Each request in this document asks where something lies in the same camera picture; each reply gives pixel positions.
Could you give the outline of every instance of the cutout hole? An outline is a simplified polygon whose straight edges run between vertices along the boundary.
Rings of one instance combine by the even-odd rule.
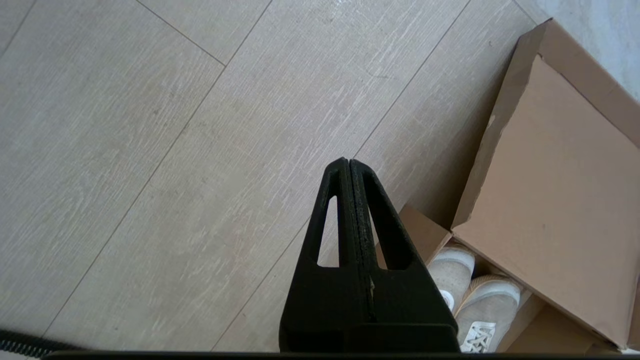
[[[320,255],[317,264],[323,268],[339,268],[340,257],[338,247],[338,202],[335,196],[329,199],[326,209],[326,220],[322,242],[320,243]]]
[[[386,269],[387,264],[385,263],[385,257],[382,254],[382,249],[378,245],[380,240],[378,239],[378,230],[376,230],[376,225],[373,223],[373,217],[371,216],[371,209],[369,210],[369,222],[371,223],[371,232],[373,233],[373,245],[376,249],[376,260],[378,261],[378,267],[381,269]]]

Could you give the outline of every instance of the shoe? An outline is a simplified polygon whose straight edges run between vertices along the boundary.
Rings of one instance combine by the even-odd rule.
[[[495,352],[516,316],[520,287],[508,277],[474,279],[455,315],[460,351]]]
[[[455,314],[471,282],[476,257],[462,245],[444,247],[427,266],[449,310]]]

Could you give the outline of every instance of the open cardboard box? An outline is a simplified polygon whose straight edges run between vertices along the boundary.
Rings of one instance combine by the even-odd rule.
[[[502,350],[638,350],[639,148],[638,103],[549,20],[518,41],[451,232],[401,218],[423,260],[453,238],[534,294]]]

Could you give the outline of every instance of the cardboard box flap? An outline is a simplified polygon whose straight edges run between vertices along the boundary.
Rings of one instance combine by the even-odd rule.
[[[513,54],[509,69],[504,76],[502,87],[493,107],[489,123],[482,137],[474,166],[467,179],[465,191],[458,204],[458,210],[452,227],[467,221],[476,202],[476,195],[482,187],[486,171],[493,157],[495,146],[500,140],[502,129],[513,115],[518,101],[529,82],[532,60],[538,55],[538,50],[547,32],[546,23],[536,27],[518,39],[516,52]]]
[[[485,137],[495,134],[478,156],[483,146],[489,155],[474,164],[480,176],[467,184],[454,236],[625,347],[640,254],[640,151],[540,55],[512,112],[496,131],[488,126]]]
[[[585,354],[593,337],[552,307],[545,308],[506,350],[511,354]]]
[[[640,148],[640,105],[556,21],[541,25],[538,54],[580,90],[605,118]]]

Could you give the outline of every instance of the tile floor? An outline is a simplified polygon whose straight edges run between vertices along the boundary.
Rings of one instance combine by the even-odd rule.
[[[324,166],[447,225],[547,13],[640,97],[639,1],[0,0],[0,328],[277,351]]]

